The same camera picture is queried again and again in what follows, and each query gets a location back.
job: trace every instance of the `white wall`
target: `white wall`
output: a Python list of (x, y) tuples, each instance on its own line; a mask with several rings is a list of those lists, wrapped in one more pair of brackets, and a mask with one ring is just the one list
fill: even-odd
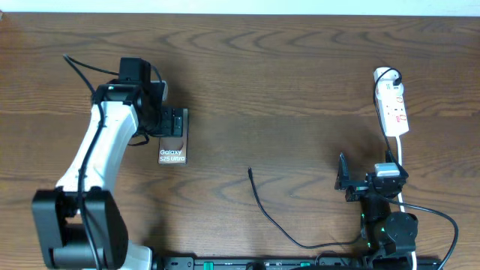
[(480, 16), (480, 0), (0, 0), (4, 12)]

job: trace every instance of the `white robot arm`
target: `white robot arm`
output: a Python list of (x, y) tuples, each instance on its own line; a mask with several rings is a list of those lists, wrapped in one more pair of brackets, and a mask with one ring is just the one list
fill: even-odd
[[(72, 60), (86, 66), (68, 56), (65, 58), (72, 66)], [(150, 80), (151, 68), (157, 73), (158, 81)], [(74, 69), (84, 79), (80, 71)], [(97, 91), (93, 91), (90, 124), (73, 163), (54, 190), (38, 190), (32, 202), (47, 267), (157, 268), (152, 249), (128, 240), (113, 191), (132, 137), (182, 136), (183, 109), (161, 106), (166, 98), (167, 84), (156, 68), (141, 58), (122, 58), (118, 79), (99, 85)], [(66, 221), (77, 214), (82, 214), (83, 224)]]

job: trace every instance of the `small robot arm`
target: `small robot arm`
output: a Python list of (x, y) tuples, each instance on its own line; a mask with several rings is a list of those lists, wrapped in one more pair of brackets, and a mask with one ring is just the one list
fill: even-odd
[[(151, 81), (152, 68), (158, 81)], [(118, 79), (98, 86), (92, 95), (90, 124), (73, 163), (55, 189), (38, 190), (32, 202), (48, 268), (157, 268), (152, 249), (128, 241), (113, 191), (132, 137), (142, 135), (148, 142), (148, 136), (182, 136), (183, 109), (161, 106), (166, 98), (166, 82), (141, 58), (122, 58)], [(83, 224), (66, 221), (81, 209)]]

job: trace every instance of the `wood grain surface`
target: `wood grain surface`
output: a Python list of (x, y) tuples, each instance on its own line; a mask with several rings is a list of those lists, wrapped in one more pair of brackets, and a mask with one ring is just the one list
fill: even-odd
[[(299, 249), (262, 215), (248, 166), (267, 211), (299, 242), (354, 238), (360, 205), (334, 190), (338, 155), (358, 177), (383, 160), (372, 72), (396, 67), (410, 125), (404, 198), (458, 222), (447, 269), (480, 269), (480, 19), (4, 14), (0, 269), (44, 268), (32, 197), (65, 173), (89, 122), (89, 91), (63, 53), (110, 70), (141, 56), (168, 81), (169, 103), (190, 109), (188, 165), (159, 166), (156, 140), (128, 148), (115, 199), (130, 239), (199, 257), (321, 251)], [(451, 224), (413, 213), (418, 255), (443, 258)]]

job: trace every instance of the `white power strip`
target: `white power strip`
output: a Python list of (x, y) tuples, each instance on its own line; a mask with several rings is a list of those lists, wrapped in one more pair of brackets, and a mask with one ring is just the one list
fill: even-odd
[[(373, 72), (375, 82), (389, 67), (379, 67)], [(380, 118), (387, 137), (405, 134), (408, 129), (407, 111), (404, 103), (404, 84), (394, 85), (400, 76), (397, 71), (390, 70), (380, 78), (376, 85), (375, 95), (378, 100)]]

